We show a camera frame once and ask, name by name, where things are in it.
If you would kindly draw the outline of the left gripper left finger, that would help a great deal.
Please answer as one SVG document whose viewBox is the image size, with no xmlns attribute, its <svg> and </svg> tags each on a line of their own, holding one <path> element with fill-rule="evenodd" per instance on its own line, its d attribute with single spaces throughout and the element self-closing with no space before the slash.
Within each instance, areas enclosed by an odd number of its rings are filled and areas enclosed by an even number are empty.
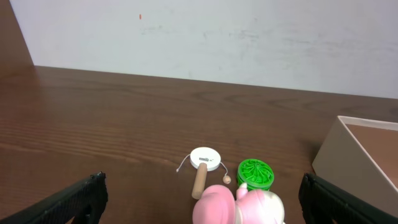
<svg viewBox="0 0 398 224">
<path fill-rule="evenodd" d="M 108 202 L 106 174 L 99 172 L 1 220 L 2 224 L 96 224 Z"/>
</svg>

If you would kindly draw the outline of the green round plastic disc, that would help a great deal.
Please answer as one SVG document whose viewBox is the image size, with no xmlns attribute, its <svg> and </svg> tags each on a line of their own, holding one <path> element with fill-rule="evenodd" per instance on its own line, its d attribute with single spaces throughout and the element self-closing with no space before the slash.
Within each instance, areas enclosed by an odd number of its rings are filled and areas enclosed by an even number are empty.
<svg viewBox="0 0 398 224">
<path fill-rule="evenodd" d="M 274 177 L 271 167 L 258 159 L 243 160 L 238 166 L 236 176 L 238 185 L 247 183 L 248 190 L 269 190 Z"/>
</svg>

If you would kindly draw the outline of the white wooden rattle drum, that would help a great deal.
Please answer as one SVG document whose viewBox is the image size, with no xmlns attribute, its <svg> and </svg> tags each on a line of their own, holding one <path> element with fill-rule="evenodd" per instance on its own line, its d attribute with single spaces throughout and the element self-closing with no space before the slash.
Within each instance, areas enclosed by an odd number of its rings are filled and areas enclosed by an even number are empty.
<svg viewBox="0 0 398 224">
<path fill-rule="evenodd" d="M 190 160 L 191 165 L 196 168 L 197 174 L 195 176 L 192 197 L 199 200 L 205 190 L 206 176 L 210 171 L 217 170 L 219 166 L 225 169 L 225 174 L 223 176 L 223 183 L 229 184 L 231 182 L 231 177 L 228 175 L 227 167 L 222 163 L 221 156 L 219 152 L 210 147 L 197 147 L 191 151 L 190 154 L 186 155 L 176 172 L 179 172 L 183 163 L 186 159 Z"/>
</svg>

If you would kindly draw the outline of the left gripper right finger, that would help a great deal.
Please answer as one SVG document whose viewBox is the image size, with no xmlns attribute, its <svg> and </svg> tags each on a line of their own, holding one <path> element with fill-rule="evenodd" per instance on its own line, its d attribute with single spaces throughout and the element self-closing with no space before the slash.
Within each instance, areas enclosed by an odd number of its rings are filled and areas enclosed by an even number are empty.
<svg viewBox="0 0 398 224">
<path fill-rule="evenodd" d="M 298 199 L 306 224 L 397 224 L 397 217 L 383 212 L 315 174 L 304 174 Z"/>
</svg>

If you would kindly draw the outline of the pink white duck toy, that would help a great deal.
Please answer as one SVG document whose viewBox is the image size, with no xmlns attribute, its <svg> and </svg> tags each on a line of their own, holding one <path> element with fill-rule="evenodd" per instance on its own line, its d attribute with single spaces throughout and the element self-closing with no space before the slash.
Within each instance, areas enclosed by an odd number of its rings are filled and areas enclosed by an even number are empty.
<svg viewBox="0 0 398 224">
<path fill-rule="evenodd" d="M 270 191 L 239 186 L 234 197 L 223 185 L 212 185 L 193 209 L 193 224 L 282 224 L 285 218 L 280 197 Z"/>
</svg>

